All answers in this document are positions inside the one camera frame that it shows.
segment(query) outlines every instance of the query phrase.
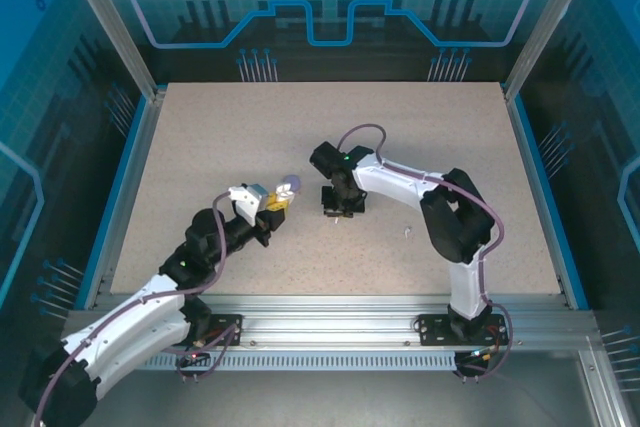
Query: beige speckled board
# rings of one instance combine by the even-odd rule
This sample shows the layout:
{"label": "beige speckled board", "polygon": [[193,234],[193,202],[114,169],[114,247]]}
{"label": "beige speckled board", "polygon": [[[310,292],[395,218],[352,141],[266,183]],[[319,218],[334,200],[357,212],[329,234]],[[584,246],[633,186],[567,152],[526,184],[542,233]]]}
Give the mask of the beige speckled board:
{"label": "beige speckled board", "polygon": [[[448,293],[447,263],[417,211],[370,195],[357,218],[335,224],[322,215],[326,181],[309,155],[363,122],[387,129],[382,153],[390,160],[432,172],[467,171],[503,217],[506,240],[488,259],[489,292],[558,292],[497,83],[170,84],[112,291],[140,288],[183,241],[192,216],[228,186],[273,188],[294,173],[303,190],[271,246],[254,242],[230,257],[213,291]],[[378,140],[377,131],[360,131],[345,148],[375,147]]]}

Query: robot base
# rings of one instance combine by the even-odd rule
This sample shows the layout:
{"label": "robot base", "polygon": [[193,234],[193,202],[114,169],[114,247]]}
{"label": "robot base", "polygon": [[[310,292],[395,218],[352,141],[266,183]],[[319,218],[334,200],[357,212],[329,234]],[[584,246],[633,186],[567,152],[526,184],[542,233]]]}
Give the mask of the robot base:
{"label": "robot base", "polygon": [[486,320],[479,328],[463,339],[451,328],[451,319],[447,314],[420,315],[416,319],[414,327],[420,334],[420,345],[423,347],[436,345],[489,347],[495,345],[496,342],[499,342],[500,345],[507,345],[509,341],[504,316],[500,314],[487,315]]}

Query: purple object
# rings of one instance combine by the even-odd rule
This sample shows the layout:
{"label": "purple object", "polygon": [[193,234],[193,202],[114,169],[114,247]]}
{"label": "purple object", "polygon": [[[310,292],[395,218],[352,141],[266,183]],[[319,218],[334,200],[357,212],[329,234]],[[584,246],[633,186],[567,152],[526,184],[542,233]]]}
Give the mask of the purple object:
{"label": "purple object", "polygon": [[285,184],[291,184],[291,191],[294,193],[300,192],[300,187],[302,187],[302,183],[300,182],[300,177],[297,175],[287,175],[282,182]]}

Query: blue frame edge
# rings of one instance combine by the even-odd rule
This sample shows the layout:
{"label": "blue frame edge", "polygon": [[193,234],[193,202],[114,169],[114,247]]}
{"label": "blue frame edge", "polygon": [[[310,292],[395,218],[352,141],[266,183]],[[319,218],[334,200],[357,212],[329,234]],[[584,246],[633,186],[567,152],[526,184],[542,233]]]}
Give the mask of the blue frame edge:
{"label": "blue frame edge", "polygon": [[558,206],[556,205],[553,193],[551,192],[551,184],[549,184],[549,179],[547,179],[547,176],[544,172],[542,158],[540,157],[540,152],[538,151],[535,137],[533,136],[533,130],[531,129],[531,124],[529,123],[529,117],[527,117],[524,103],[522,102],[520,94],[516,95],[514,104],[516,106],[518,116],[520,117],[520,121],[522,122],[522,129],[524,131],[525,137],[527,138],[527,144],[529,144],[529,150],[531,151],[531,157],[533,158],[536,174],[540,179],[542,194],[544,195],[545,202],[547,203],[547,207],[549,208],[551,223],[553,225],[553,230],[555,232],[556,238],[558,239],[560,252],[564,259],[568,280],[571,283],[571,290],[573,291],[573,295],[576,299],[577,307],[580,310],[588,310],[589,303],[587,302],[587,297],[582,287],[582,281],[580,280],[580,275],[578,274],[578,269],[573,259],[571,248],[569,247],[569,241],[567,240],[567,235],[564,231],[562,220],[560,219]]}
{"label": "blue frame edge", "polygon": [[113,210],[116,205],[116,200],[118,199],[120,188],[122,187],[124,173],[126,172],[127,166],[129,165],[133,144],[135,142],[136,136],[138,135],[142,116],[146,108],[147,99],[144,96],[141,96],[140,101],[138,102],[138,108],[136,109],[136,113],[133,117],[133,122],[131,123],[131,129],[129,129],[127,141],[124,144],[122,157],[120,157],[120,163],[118,164],[118,170],[116,170],[116,175],[113,179],[111,192],[109,192],[109,198],[107,199],[107,205],[104,208],[104,214],[102,214],[102,220],[100,221],[100,227],[98,228],[98,233],[96,234],[96,240],[93,242],[93,248],[91,249],[89,262],[87,262],[87,269],[85,270],[82,284],[80,284],[80,290],[78,291],[78,296],[76,297],[76,301],[74,304],[74,308],[76,310],[83,310],[85,302],[89,297],[91,285],[93,283],[93,277],[96,275],[96,269],[98,268],[98,259],[100,258],[100,253],[102,252],[102,248],[104,246],[107,230],[113,217]]}

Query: vent slot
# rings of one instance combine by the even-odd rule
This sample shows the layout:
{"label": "vent slot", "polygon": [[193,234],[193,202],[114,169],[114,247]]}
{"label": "vent slot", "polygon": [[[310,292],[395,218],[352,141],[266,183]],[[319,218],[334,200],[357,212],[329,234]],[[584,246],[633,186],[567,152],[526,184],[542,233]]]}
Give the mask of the vent slot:
{"label": "vent slot", "polygon": [[[218,358],[208,359],[183,369],[207,370]],[[174,370],[176,356],[158,354],[138,370]],[[453,371],[454,352],[238,352],[230,351],[219,370],[227,371]]]}

